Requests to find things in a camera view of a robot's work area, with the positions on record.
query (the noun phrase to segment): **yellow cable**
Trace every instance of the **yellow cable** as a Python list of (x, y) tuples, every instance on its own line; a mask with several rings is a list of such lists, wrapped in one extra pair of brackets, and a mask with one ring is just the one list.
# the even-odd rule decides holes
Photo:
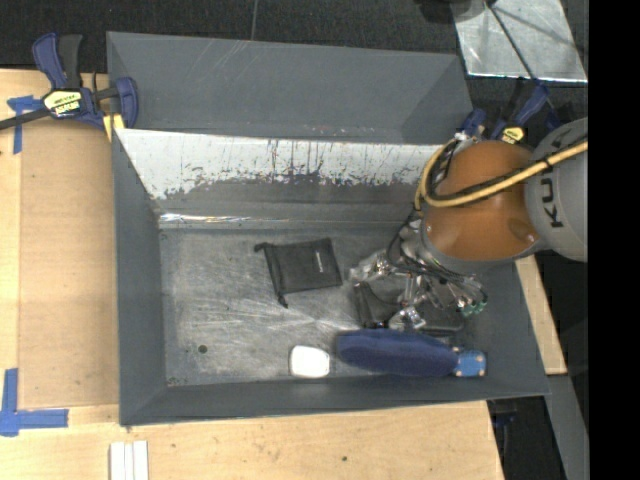
[(445, 144), (442, 148), (440, 148), (424, 166), (424, 169), (422, 171), (422, 176), (420, 177), (420, 182), (418, 184), (418, 189), (416, 190), (416, 194), (414, 197), (414, 206), (419, 213), (421, 213), (420, 211), (421, 199), (424, 199), (429, 205), (436, 208), (445, 208), (445, 207), (460, 206), (463, 204), (468, 204), (478, 199), (489, 197), (493, 194), (496, 194), (497, 192), (505, 190), (506, 188), (509, 188), (512, 185), (515, 185), (516, 183), (520, 183), (526, 180), (527, 178), (535, 176), (539, 172), (549, 168), (550, 165), (556, 165), (560, 162), (563, 162), (564, 160), (567, 160), (573, 156), (583, 153), (588, 149), (588, 142), (584, 141), (571, 148), (568, 148), (565, 151), (561, 151), (559, 153), (550, 155), (549, 157), (546, 158), (546, 160), (538, 161), (533, 165), (527, 167), (524, 171), (514, 174), (510, 176), (508, 179), (502, 180), (496, 183), (495, 185), (491, 185), (489, 187), (472, 192), (471, 194), (465, 194), (464, 196), (456, 197), (454, 199), (440, 201), (437, 199), (433, 199), (432, 197), (429, 196), (429, 191), (427, 188), (427, 180), (429, 178), (429, 173), (431, 172), (431, 169), (433, 168), (434, 164), (437, 162), (438, 158), (442, 155), (442, 152), (449, 145), (449, 143)]

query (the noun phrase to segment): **gray bin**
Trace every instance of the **gray bin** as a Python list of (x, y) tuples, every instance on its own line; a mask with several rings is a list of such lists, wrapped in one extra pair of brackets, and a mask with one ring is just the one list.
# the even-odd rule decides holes
[[(548, 392), (512, 265), (484, 274), (489, 305), (457, 337), (486, 352), (487, 375), (406, 378), (335, 357), (336, 334), (358, 327), (348, 282), (291, 294), (283, 308), (253, 251), (330, 237), (345, 272), (386, 247), (424, 161), (470, 110), (455, 57), (132, 34), (110, 34), (109, 52), (111, 78), (133, 77), (142, 102), (138, 129), (118, 132), (112, 151), (122, 424)], [(254, 83), (243, 85), (238, 70)], [(342, 91), (329, 103), (336, 73)], [(380, 94), (353, 104), (372, 78)], [(267, 97), (279, 91), (289, 97)], [(224, 108), (224, 119), (204, 107)], [(288, 375), (295, 344), (327, 350), (329, 376)]]

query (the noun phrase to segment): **bin floor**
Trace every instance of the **bin floor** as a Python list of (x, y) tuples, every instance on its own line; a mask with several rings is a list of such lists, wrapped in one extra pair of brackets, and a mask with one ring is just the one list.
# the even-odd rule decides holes
[[(204, 385), (290, 379), (295, 345), (319, 347), (332, 357), (332, 376), (371, 375), (340, 362), (337, 333), (357, 329), (353, 289), (346, 271), (387, 246), (394, 226), (376, 229), (203, 230), (160, 234), (166, 381)], [(275, 295), (261, 242), (332, 239), (343, 284)]]

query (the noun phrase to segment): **black wallet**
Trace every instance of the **black wallet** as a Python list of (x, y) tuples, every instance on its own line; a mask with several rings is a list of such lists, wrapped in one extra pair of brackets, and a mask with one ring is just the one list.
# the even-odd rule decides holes
[(342, 276), (330, 238), (311, 242), (274, 245), (261, 243), (254, 251), (264, 251), (278, 302), (288, 307), (288, 293), (340, 286)]

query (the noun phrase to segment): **wooden table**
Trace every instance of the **wooden table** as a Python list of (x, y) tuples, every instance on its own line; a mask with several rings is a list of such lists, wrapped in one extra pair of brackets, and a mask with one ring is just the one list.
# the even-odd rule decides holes
[[(0, 70), (0, 119), (8, 98), (48, 90)], [(110, 443), (136, 440), (151, 480), (504, 478), (485, 402), (120, 427), (109, 144), (75, 122), (23, 133), (14, 155), (0, 132), (0, 365), (19, 368), (19, 408), (70, 412), (68, 428), (0, 438), (0, 479), (107, 479)], [(536, 262), (517, 268), (545, 369), (565, 374)]]

